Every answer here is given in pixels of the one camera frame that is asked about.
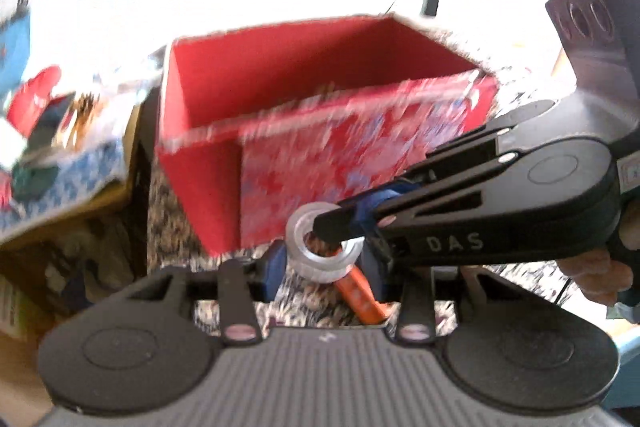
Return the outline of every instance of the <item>blue surface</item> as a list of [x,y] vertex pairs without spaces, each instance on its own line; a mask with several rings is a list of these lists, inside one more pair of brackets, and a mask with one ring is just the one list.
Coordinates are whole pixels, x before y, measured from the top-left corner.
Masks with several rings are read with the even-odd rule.
[[640,406],[640,328],[616,339],[620,350],[620,371],[603,402],[607,409]]
[[31,15],[0,31],[0,99],[20,85],[31,53]]

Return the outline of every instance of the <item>black cable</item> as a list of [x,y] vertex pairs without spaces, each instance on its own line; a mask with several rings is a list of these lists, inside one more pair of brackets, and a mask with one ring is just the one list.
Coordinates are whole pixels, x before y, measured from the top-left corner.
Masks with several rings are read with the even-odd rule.
[[558,295],[556,296],[556,300],[554,301],[554,304],[558,304],[560,302],[562,295],[564,295],[564,292],[566,292],[566,289],[569,288],[569,285],[571,283],[572,283],[572,280],[569,277],[567,277],[566,281],[564,282],[564,286],[562,286],[562,289],[558,292]]

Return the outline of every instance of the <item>orange handle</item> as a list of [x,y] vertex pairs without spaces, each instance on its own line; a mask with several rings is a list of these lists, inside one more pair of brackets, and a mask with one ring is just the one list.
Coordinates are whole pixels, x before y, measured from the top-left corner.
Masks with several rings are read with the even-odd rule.
[[369,281],[356,266],[342,279],[334,282],[334,286],[363,324],[380,324],[391,313],[391,306],[381,304],[373,298]]

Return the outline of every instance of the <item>red cardboard box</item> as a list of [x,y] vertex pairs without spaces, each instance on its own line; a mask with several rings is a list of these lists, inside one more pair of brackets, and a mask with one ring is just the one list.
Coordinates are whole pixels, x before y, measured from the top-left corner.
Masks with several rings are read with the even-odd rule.
[[388,182],[459,136],[492,78],[479,71],[306,98],[238,125],[240,241],[280,237],[302,204]]
[[[211,255],[250,247],[273,238],[245,234],[243,242],[240,226],[242,137],[266,111],[327,86],[385,86],[474,68],[394,15],[282,23],[177,39],[165,58],[159,160]],[[493,79],[481,84],[460,132],[484,123],[496,84]],[[279,195],[265,191],[265,207]],[[343,196],[334,194],[336,199]]]

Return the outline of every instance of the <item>finger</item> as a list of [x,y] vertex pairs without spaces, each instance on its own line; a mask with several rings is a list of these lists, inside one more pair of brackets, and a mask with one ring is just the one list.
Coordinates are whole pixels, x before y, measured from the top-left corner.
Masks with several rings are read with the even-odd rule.
[[626,264],[611,261],[611,268],[607,273],[578,275],[574,277],[574,281],[587,293],[620,292],[631,288],[634,273]]
[[620,218],[620,241],[629,250],[640,249],[640,200],[631,201]]
[[557,263],[560,271],[567,277],[576,277],[583,274],[608,272],[611,265],[611,257],[607,250],[598,248],[575,257],[560,259]]
[[610,293],[589,293],[582,292],[590,301],[604,306],[614,306],[618,301],[618,294],[615,292]]

